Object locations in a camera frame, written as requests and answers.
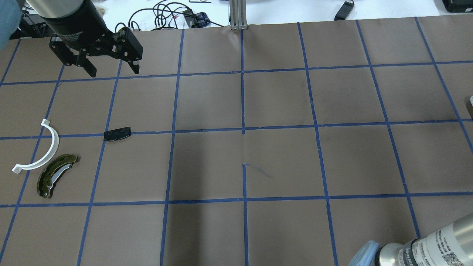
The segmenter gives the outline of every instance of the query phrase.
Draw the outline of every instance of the white semicircular bracket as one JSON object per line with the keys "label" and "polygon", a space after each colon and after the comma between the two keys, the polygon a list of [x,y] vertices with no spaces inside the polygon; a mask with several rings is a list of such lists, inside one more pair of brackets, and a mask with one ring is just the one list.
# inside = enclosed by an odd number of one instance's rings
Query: white semicircular bracket
{"label": "white semicircular bracket", "polygon": [[49,131],[51,131],[51,136],[53,137],[53,140],[51,141],[51,147],[49,147],[48,152],[36,162],[32,164],[28,164],[28,165],[22,165],[22,164],[15,165],[15,167],[12,169],[14,173],[19,174],[21,170],[32,170],[32,169],[36,169],[38,167],[43,166],[45,163],[51,160],[51,158],[54,156],[54,154],[58,150],[58,146],[59,146],[58,133],[54,130],[54,128],[49,126],[49,121],[46,119],[43,119],[43,121],[41,122],[41,126],[44,126]]}

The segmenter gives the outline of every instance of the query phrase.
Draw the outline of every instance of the blue plastic bag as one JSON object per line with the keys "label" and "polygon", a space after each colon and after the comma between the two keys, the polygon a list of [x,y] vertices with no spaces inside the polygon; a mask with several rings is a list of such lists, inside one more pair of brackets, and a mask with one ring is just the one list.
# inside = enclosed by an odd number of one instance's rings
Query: blue plastic bag
{"label": "blue plastic bag", "polygon": [[15,0],[0,0],[0,50],[20,24],[21,10]]}

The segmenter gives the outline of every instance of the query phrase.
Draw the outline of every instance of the metal frame post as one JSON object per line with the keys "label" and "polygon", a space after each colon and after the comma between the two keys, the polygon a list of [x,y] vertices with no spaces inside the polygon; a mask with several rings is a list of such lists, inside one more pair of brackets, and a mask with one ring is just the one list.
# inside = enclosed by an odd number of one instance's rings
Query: metal frame post
{"label": "metal frame post", "polygon": [[247,29],[246,0],[230,0],[230,28],[232,30]]}

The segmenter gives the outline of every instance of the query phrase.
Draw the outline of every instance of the grid square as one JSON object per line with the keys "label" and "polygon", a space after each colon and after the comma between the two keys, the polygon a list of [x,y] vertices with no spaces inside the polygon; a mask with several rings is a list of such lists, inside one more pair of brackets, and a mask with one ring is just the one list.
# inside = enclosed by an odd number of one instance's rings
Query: grid square
{"label": "grid square", "polygon": [[[61,138],[53,159],[63,154],[74,154],[79,158],[79,161],[75,162],[72,168],[68,169],[57,181],[53,195],[48,199],[40,197],[36,190],[38,178],[47,164],[31,170],[21,203],[89,202],[102,141],[102,137]],[[51,139],[41,139],[35,160],[44,156],[50,146]]]}
{"label": "grid square", "polygon": [[53,91],[54,84],[3,85],[0,93],[0,136],[39,135]]}
{"label": "grid square", "polygon": [[[88,56],[87,59],[97,68],[97,74],[95,78],[115,78],[118,72],[118,65],[120,64],[119,59],[115,59],[108,55],[101,56]],[[90,79],[92,78],[83,68],[75,65],[65,66],[62,72],[61,80],[79,80],[79,79]]]}
{"label": "grid square", "polygon": [[134,132],[171,130],[176,78],[120,80],[109,128]]}
{"label": "grid square", "polygon": [[20,195],[26,173],[13,173],[13,167],[19,164],[29,164],[36,146],[36,139],[1,140],[0,141],[0,204],[16,204]]}
{"label": "grid square", "polygon": [[245,264],[243,203],[171,204],[164,266]]}
{"label": "grid square", "polygon": [[87,207],[19,208],[3,266],[75,266]]}
{"label": "grid square", "polygon": [[369,68],[310,71],[319,124],[384,122]]}
{"label": "grid square", "polygon": [[186,31],[181,73],[240,71],[240,51],[240,31],[230,26]]}
{"label": "grid square", "polygon": [[81,265],[158,264],[163,205],[94,206]]}
{"label": "grid square", "polygon": [[425,17],[419,23],[437,62],[473,60],[472,16]]}
{"label": "grid square", "polygon": [[240,131],[176,134],[169,198],[241,197],[242,157]]}
{"label": "grid square", "polygon": [[1,208],[0,209],[0,239],[3,242],[5,239],[8,227],[10,226],[11,217],[15,208]]}
{"label": "grid square", "polygon": [[324,200],[248,202],[254,266],[333,265]]}
{"label": "grid square", "polygon": [[305,71],[245,74],[245,126],[314,124]]}
{"label": "grid square", "polygon": [[170,134],[107,142],[94,201],[165,200],[170,144]]}
{"label": "grid square", "polygon": [[175,127],[241,127],[240,74],[181,77]]}
{"label": "grid square", "polygon": [[251,25],[243,31],[245,70],[303,68],[297,24]]}
{"label": "grid square", "polygon": [[3,78],[3,75],[7,70],[8,63],[10,63],[10,59],[15,51],[18,41],[19,40],[9,40],[5,47],[0,50],[0,80]]}
{"label": "grid square", "polygon": [[248,130],[244,135],[248,197],[324,195],[314,128]]}
{"label": "grid square", "polygon": [[49,49],[49,38],[23,39],[5,82],[57,80],[62,62]]}
{"label": "grid square", "polygon": [[360,20],[372,64],[432,62],[414,18]]}
{"label": "grid square", "polygon": [[409,192],[473,190],[473,154],[458,123],[391,128]]}
{"label": "grid square", "polygon": [[58,134],[102,133],[114,83],[115,80],[61,83],[48,118]]}
{"label": "grid square", "polygon": [[378,67],[375,74],[390,121],[456,119],[434,66]]}
{"label": "grid square", "polygon": [[473,119],[473,64],[438,65],[442,78],[462,119]]}
{"label": "grid square", "polygon": [[423,237],[473,212],[472,195],[412,197],[411,200]]}
{"label": "grid square", "polygon": [[309,67],[367,65],[354,20],[301,23]]}
{"label": "grid square", "polygon": [[319,128],[330,195],[404,193],[385,125]]}
{"label": "grid square", "polygon": [[330,206],[339,265],[348,265],[369,240],[383,246],[416,238],[406,198],[331,200]]}
{"label": "grid square", "polygon": [[[177,74],[181,30],[140,31],[133,34],[143,46],[143,59],[139,63],[140,76]],[[123,63],[120,76],[135,76],[135,73]]]}

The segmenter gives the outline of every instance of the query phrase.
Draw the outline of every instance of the black power adapter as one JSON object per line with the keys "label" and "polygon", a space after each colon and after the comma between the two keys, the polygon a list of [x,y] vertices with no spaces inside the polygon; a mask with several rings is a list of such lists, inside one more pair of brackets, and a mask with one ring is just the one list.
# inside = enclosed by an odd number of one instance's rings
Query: black power adapter
{"label": "black power adapter", "polygon": [[473,0],[442,0],[448,12],[472,12]]}
{"label": "black power adapter", "polygon": [[337,12],[337,15],[335,15],[334,20],[345,20],[350,12],[353,10],[353,7],[355,6],[355,2],[344,2],[340,10]]}

